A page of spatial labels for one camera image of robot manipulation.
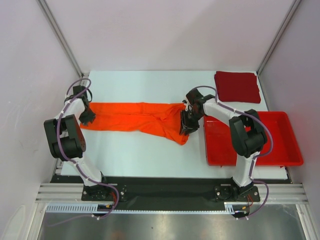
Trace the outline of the orange t shirt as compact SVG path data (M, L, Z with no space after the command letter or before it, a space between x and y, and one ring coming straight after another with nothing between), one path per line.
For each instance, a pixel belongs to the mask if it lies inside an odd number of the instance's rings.
M189 136L180 134L183 103L92 102L95 120L80 127L90 131L135 132L163 137L183 146Z

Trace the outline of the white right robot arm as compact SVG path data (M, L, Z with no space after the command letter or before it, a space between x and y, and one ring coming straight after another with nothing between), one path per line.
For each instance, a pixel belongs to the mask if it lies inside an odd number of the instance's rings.
M202 95L197 87L186 94L183 103L185 109L180 112L180 135L196 132L203 117L216 118L229 128L232 147L236 152L230 194L235 200L242 201L254 186L253 170L268 141L268 129L261 122L258 112L253 109L237 110L220 101L217 94Z

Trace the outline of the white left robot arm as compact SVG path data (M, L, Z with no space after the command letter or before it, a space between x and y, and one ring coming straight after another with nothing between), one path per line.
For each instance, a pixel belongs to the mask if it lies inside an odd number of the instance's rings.
M92 124L96 114L90 108L92 96L88 87L76 85L69 88L64 106L55 118L44 122L44 130L51 155L67 162L83 181L83 201L118 200L117 189L108 184L107 178L85 156L86 140L80 125Z

